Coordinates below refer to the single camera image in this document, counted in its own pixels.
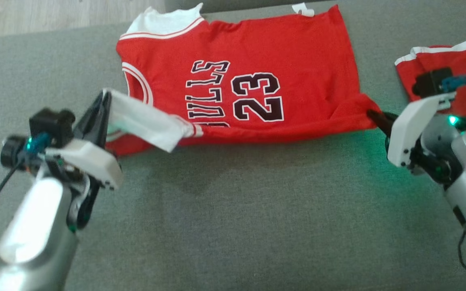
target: green led light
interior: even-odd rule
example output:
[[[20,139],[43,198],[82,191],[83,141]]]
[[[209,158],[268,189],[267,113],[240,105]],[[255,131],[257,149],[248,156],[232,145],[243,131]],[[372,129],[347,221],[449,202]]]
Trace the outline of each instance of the green led light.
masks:
[[[451,125],[455,125],[458,122],[458,118],[456,116],[449,116],[449,123]]]

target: red fabric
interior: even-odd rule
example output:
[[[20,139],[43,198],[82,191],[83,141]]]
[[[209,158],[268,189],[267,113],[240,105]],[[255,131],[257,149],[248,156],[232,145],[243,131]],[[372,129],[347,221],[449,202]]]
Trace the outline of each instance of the red fabric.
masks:
[[[199,124],[203,136],[186,138],[181,145],[290,142],[375,127],[366,111],[379,111],[379,107],[360,93],[354,54],[338,6],[312,18],[285,15],[239,23],[203,21],[173,38],[121,39],[116,50],[123,62],[142,72],[152,90],[152,104],[158,109],[192,123],[229,125]],[[206,61],[230,64],[227,72],[219,72],[220,66],[215,66],[192,73],[198,60],[203,61],[198,67],[205,66]],[[212,79],[216,77],[213,72],[222,75],[220,84],[187,88],[187,81]],[[258,89],[246,90],[247,96],[233,92],[233,81],[239,80],[236,77],[257,72],[271,73],[280,88],[272,90],[270,80],[261,79]],[[126,75],[129,94],[143,101],[141,84],[131,74]],[[185,100],[187,95],[213,96],[209,90],[216,88],[222,91],[219,103]],[[248,89],[248,84],[242,83],[240,89]],[[273,112],[275,106],[265,105],[265,98],[274,101],[271,98],[278,97],[283,120],[264,121],[251,107],[243,107],[244,111],[237,110],[235,115],[233,103],[239,99],[254,99]],[[224,116],[190,118],[188,103],[221,107]],[[247,114],[248,120],[239,120],[238,114],[242,118]],[[118,154],[143,151],[148,146],[128,135],[108,143]]]
[[[420,97],[414,95],[412,92],[416,76],[443,67],[450,67],[455,76],[466,74],[466,50],[417,53],[416,59],[400,62],[396,65],[396,70],[402,84],[407,90],[407,94],[409,94],[410,100],[416,101],[420,99]],[[451,109],[445,110],[444,113],[466,116],[466,86],[457,90],[456,98],[455,101],[452,102]]]

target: black cable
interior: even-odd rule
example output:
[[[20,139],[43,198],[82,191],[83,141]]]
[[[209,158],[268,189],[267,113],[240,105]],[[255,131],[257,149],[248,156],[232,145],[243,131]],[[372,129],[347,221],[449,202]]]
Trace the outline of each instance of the black cable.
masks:
[[[463,267],[466,270],[466,265],[463,262],[463,256],[461,255],[461,245],[463,244],[463,241],[465,240],[466,236],[466,226],[463,229],[463,234],[461,235],[460,241],[458,243],[458,258],[460,260],[461,267]]]
[[[15,171],[17,171],[17,169],[19,167],[21,167],[21,162],[19,162],[17,165],[15,165],[9,172],[8,174],[6,175],[5,179],[3,179],[1,181],[1,184],[0,184],[0,193],[1,193],[1,190],[3,190],[3,187],[5,187],[6,183],[8,182],[8,180],[10,180],[10,178],[12,177],[12,175],[15,173]]]

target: red basketball jersey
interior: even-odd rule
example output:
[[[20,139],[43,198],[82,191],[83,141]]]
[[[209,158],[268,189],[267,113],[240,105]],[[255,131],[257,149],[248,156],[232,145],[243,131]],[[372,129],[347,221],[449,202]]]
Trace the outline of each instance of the red basketball jersey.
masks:
[[[120,37],[129,96],[192,124],[180,144],[288,142],[371,129],[338,6],[239,23],[148,8]],[[125,135],[118,154],[148,144]]]
[[[455,76],[466,74],[466,41],[455,46],[414,47],[409,55],[399,58],[395,66],[411,101],[419,100],[420,97],[413,94],[418,75],[443,67],[450,67]],[[466,116],[466,86],[457,90],[451,108],[444,112]]]

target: white stripe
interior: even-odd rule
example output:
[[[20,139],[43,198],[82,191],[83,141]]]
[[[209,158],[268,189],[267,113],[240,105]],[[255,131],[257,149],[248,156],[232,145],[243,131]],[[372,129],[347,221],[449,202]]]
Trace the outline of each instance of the white stripe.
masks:
[[[439,52],[460,52],[460,51],[466,51],[466,41],[461,42],[460,44],[457,44],[451,48],[428,48],[425,46],[416,46],[414,48],[411,48],[411,53],[409,55],[399,57],[399,59],[395,61],[395,66],[400,64],[403,61],[412,61],[413,59],[416,59],[416,54],[418,53],[439,53]]]
[[[146,88],[145,88],[145,84],[141,81],[141,79],[139,78],[139,76],[137,76],[133,71],[127,69],[127,68],[122,68],[122,71],[126,72],[126,73],[129,73],[131,76],[133,76],[134,78],[137,79],[137,81],[139,82],[139,84],[141,85],[141,90],[143,91],[143,103],[146,104],[146,102],[148,101],[148,95],[146,94]]]
[[[413,59],[416,59],[416,55],[405,55],[403,57],[399,57],[398,60],[395,61],[395,66],[403,61],[412,61]]]
[[[127,83],[127,95],[131,96],[131,87],[129,86],[129,81],[127,81],[126,72],[123,72],[123,75],[125,76],[125,83]]]
[[[196,22],[194,22],[194,24],[188,26],[187,28],[185,28],[185,29],[183,29],[183,30],[181,30],[179,32],[172,33],[172,34],[155,35],[155,34],[149,34],[149,33],[134,33],[134,34],[130,34],[130,35],[122,35],[122,37],[120,37],[120,40],[131,39],[131,38],[169,39],[169,38],[173,38],[173,37],[183,35],[183,34],[189,32],[190,30],[194,29],[196,26],[198,26],[203,21],[204,21],[204,18],[199,18]]]
[[[128,69],[129,71],[132,71],[134,75],[135,74],[135,77],[138,79],[138,81],[142,84],[141,86],[144,88],[144,99],[143,99],[143,103],[145,104],[148,104],[148,105],[152,105],[154,106],[154,96],[152,95],[152,89],[150,89],[150,85],[148,84],[148,82],[146,81],[145,77],[143,76],[143,74],[137,69],[135,68],[133,65],[129,64],[129,63],[126,63],[126,62],[123,62],[122,63],[122,67],[124,69]]]

